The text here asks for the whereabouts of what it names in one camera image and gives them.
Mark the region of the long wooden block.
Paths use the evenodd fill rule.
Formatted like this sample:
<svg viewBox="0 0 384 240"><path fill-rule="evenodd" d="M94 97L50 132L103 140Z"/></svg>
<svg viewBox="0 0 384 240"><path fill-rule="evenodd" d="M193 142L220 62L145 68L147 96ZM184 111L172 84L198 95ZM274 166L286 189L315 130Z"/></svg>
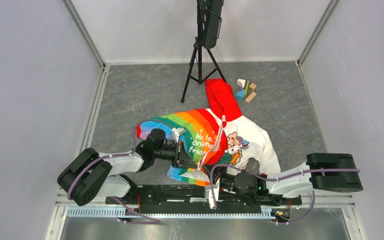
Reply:
<svg viewBox="0 0 384 240"><path fill-rule="evenodd" d="M256 92L251 92L245 99L244 101L246 103L250 103L255 97L257 96Z"/></svg>

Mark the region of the green flat toy block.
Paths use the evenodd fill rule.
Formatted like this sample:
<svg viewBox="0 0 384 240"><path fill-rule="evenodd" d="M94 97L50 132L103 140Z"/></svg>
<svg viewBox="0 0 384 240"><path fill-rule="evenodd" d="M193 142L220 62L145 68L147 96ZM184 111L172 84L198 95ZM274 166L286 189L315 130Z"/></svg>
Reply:
<svg viewBox="0 0 384 240"><path fill-rule="evenodd" d="M244 85L244 88L243 88L244 89L243 99L245 99L247 97L247 95L248 95L249 85L250 85L250 81L247 80L245 82L245 85Z"/></svg>

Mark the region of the rainbow hooded zip jacket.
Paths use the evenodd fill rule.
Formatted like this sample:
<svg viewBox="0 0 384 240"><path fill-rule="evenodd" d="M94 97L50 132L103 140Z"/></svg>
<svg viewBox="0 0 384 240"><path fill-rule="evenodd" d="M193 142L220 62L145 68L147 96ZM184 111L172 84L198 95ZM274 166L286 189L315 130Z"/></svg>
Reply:
<svg viewBox="0 0 384 240"><path fill-rule="evenodd" d="M167 176L204 187L210 183L205 164L229 165L228 174L236 175L247 168L249 159L259 162L259 174L280 173L280 163L267 131L242 114L231 86L221 78L209 79L205 81L205 91L208 108L151 117L136 128L136 136L142 140L153 129L163 130L168 140L173 139L173 129L185 130L179 140L198 168L171 166Z"/></svg>

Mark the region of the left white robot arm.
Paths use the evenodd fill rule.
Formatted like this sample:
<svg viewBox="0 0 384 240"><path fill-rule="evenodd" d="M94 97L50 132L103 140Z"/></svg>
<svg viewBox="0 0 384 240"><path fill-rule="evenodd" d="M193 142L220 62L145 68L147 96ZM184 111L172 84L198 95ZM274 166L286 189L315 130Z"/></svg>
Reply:
<svg viewBox="0 0 384 240"><path fill-rule="evenodd" d="M56 182L78 206L87 205L96 197L118 197L131 204L137 198L136 184L124 173L143 172L156 159L170 161L175 168L198 168L182 140L168 141L165 131L155 128L129 152L105 154L92 147L84 149Z"/></svg>

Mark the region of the blue triangular toy block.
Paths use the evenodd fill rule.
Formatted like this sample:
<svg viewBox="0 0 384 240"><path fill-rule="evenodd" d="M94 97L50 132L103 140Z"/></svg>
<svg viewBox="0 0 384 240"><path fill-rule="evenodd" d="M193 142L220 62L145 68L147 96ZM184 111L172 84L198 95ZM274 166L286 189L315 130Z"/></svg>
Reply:
<svg viewBox="0 0 384 240"><path fill-rule="evenodd" d="M242 89L238 92L235 93L234 97L239 100L239 101L243 101L246 97L246 90L245 89Z"/></svg>

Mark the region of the small wooden cube block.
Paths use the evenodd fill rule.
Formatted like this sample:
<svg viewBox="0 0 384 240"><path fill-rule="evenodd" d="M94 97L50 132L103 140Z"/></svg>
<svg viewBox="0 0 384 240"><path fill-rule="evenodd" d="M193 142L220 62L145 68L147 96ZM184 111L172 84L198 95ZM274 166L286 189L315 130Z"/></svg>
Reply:
<svg viewBox="0 0 384 240"><path fill-rule="evenodd" d="M248 90L251 91L251 92L255 91L256 88L257 88L257 85L255 83L251 83L248 86Z"/></svg>

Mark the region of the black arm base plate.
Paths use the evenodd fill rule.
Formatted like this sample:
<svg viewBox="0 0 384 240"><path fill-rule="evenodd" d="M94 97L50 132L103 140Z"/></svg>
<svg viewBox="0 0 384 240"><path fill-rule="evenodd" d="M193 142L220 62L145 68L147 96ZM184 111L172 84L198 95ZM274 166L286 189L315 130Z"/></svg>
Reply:
<svg viewBox="0 0 384 240"><path fill-rule="evenodd" d="M197 185L139 185L132 187L120 200L126 205L137 205L142 214L256 214L261 206L300 206L302 198L279 195L245 197L222 191L216 210L210 209L205 190Z"/></svg>

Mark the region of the black panel on tripod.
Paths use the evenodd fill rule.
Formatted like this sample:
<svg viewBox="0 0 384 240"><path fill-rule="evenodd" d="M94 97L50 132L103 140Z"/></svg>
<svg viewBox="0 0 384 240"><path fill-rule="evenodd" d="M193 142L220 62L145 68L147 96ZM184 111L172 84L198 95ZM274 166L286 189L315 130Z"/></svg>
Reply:
<svg viewBox="0 0 384 240"><path fill-rule="evenodd" d="M197 0L197 41L205 48L216 46L222 23L224 0Z"/></svg>

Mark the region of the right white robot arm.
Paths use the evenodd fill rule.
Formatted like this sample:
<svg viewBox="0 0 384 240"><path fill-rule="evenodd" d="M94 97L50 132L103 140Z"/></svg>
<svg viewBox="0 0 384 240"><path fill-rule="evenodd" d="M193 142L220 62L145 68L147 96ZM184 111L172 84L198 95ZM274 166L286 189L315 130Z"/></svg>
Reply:
<svg viewBox="0 0 384 240"><path fill-rule="evenodd" d="M335 193L363 191L354 157L348 153L311 153L306 162L290 170L257 175L240 170L229 174L227 164L205 165L210 184L204 188L207 200L219 200L220 192L260 200L265 197L275 204L314 190Z"/></svg>

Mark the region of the white arch toy block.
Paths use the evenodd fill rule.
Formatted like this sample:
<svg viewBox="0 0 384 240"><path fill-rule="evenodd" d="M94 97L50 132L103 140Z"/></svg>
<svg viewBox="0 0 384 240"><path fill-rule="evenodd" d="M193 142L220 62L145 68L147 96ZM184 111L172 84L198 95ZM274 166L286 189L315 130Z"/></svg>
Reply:
<svg viewBox="0 0 384 240"><path fill-rule="evenodd" d="M247 80L239 78L239 79L236 81L236 84L237 84L241 89L244 89L244 88L246 87L247 82L248 82Z"/></svg>

